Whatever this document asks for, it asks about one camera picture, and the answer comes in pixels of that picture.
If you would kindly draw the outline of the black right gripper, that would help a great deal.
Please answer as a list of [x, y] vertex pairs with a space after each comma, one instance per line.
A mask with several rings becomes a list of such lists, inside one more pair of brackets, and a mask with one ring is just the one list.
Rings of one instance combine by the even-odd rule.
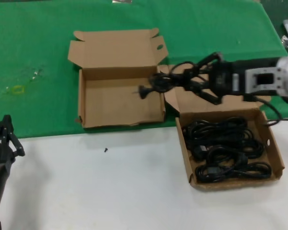
[[[260, 58], [250, 60], [237, 60], [233, 62], [223, 61], [220, 52], [214, 52], [198, 62], [198, 70], [209, 72], [209, 89], [215, 95], [244, 95], [246, 93], [246, 81], [251, 77], [246, 76], [249, 69], [275, 67], [277, 58]], [[219, 105], [222, 97], [213, 96], [204, 91], [196, 93], [200, 98]]]

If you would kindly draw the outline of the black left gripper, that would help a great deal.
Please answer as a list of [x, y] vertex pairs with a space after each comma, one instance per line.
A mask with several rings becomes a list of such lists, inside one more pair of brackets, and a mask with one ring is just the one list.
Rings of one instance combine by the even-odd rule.
[[[7, 144], [9, 142], [14, 145], [15, 151]], [[14, 158], [17, 156], [25, 156], [25, 151], [19, 139], [14, 134], [12, 117], [5, 115], [0, 121], [0, 202], [7, 179], [10, 176], [11, 166]]]

